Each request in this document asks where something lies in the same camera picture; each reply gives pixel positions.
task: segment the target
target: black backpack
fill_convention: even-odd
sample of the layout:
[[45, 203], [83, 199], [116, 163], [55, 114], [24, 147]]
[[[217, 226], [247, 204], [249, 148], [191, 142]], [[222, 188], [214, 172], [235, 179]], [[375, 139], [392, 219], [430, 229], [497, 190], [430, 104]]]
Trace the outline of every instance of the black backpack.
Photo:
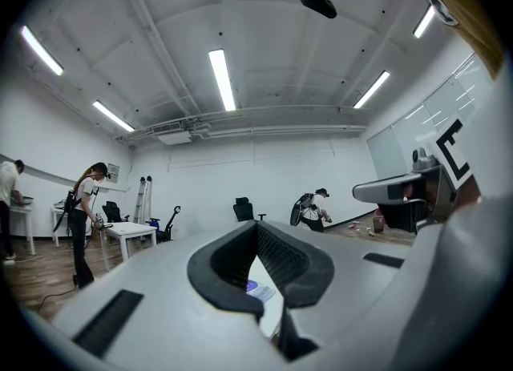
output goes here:
[[73, 193], [73, 190], [70, 190], [67, 193], [66, 202], [64, 202], [64, 209], [62, 215], [59, 217], [59, 221], [55, 225], [54, 232], [57, 231], [59, 226], [61, 225], [61, 222], [63, 221], [65, 214], [70, 214], [71, 210], [73, 210], [81, 201], [82, 199], [75, 200], [75, 194]]
[[305, 193], [299, 198], [299, 200], [293, 205], [292, 212], [290, 213], [290, 225], [297, 226], [301, 221], [301, 215], [303, 210], [312, 207], [313, 193]]

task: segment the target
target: ladder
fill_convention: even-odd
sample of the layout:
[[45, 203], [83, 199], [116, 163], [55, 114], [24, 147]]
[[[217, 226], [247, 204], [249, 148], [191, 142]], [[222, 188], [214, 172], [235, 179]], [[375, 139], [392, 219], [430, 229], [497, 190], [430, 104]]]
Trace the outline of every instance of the ladder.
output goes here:
[[137, 201], [135, 202], [134, 223], [144, 224], [151, 215], [151, 176], [141, 177]]

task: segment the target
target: black pants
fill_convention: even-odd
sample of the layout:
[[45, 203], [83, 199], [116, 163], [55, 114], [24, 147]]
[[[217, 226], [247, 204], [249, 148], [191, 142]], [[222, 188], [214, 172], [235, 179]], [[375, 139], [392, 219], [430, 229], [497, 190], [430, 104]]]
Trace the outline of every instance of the black pants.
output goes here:
[[3, 244], [8, 256], [14, 254], [13, 244], [10, 241], [10, 211], [9, 206], [0, 200], [0, 226], [2, 228]]
[[79, 281], [79, 288], [84, 288], [92, 283], [95, 278], [89, 269], [85, 259], [83, 245], [86, 241], [87, 214], [82, 210], [73, 210], [68, 216], [71, 236], [73, 238], [73, 257], [75, 259], [75, 271]]
[[305, 223], [308, 227], [310, 227], [310, 230], [313, 232], [324, 232], [324, 224], [322, 223], [322, 220], [311, 220], [306, 219], [305, 217], [301, 217], [301, 221]]

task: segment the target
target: black rectangular strip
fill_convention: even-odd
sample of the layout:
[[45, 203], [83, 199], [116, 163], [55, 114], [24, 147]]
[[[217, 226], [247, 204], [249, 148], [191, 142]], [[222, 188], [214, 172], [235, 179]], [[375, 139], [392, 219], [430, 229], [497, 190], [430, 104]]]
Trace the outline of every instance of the black rectangular strip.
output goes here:
[[101, 358], [143, 297], [136, 292], [119, 291], [76, 335], [73, 342]]
[[397, 257], [386, 256], [384, 254], [378, 254], [376, 252], [370, 252], [363, 256], [363, 260], [372, 261], [373, 263], [387, 265], [393, 268], [401, 268], [404, 259]]

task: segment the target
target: black office chair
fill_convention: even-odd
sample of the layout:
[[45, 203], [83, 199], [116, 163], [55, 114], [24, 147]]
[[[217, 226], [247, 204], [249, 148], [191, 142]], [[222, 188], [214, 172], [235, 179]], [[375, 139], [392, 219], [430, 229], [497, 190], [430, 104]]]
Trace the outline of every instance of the black office chair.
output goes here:
[[175, 216], [180, 213], [180, 210], [182, 209], [181, 206], [176, 206], [173, 215], [171, 216], [171, 219], [166, 224], [166, 228], [163, 232], [157, 233], [157, 244], [163, 243], [164, 241], [171, 241], [171, 229], [173, 227], [172, 222], [175, 219]]
[[[255, 220], [253, 216], [253, 205], [249, 203], [247, 197], [239, 197], [235, 199], [235, 204], [233, 205], [233, 211], [235, 212], [235, 216], [237, 217], [237, 221], [248, 221]], [[266, 214], [259, 214], [260, 220], [264, 219]]]

